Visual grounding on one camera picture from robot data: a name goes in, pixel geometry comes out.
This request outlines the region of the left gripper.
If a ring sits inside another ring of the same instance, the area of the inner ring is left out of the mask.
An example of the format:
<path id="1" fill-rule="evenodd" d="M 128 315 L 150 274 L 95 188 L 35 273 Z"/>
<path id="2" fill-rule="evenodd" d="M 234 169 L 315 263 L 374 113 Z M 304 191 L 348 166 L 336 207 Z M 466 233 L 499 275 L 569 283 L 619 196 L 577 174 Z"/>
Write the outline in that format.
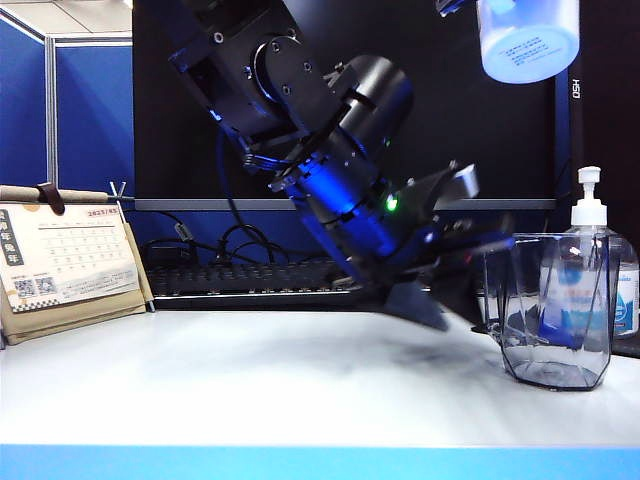
<path id="1" fill-rule="evenodd" d="M 472 325 L 484 323 L 477 300 L 475 261 L 486 253 L 510 249 L 513 220 L 446 220 L 437 210 L 477 195 L 473 167 L 448 167 L 397 191 L 387 191 L 383 213 L 354 227 L 348 259 L 353 280 L 366 287 L 391 287 L 383 312 L 447 331 L 438 304 Z M 421 283 L 400 283 L 413 273 L 431 275 L 430 293 Z"/>

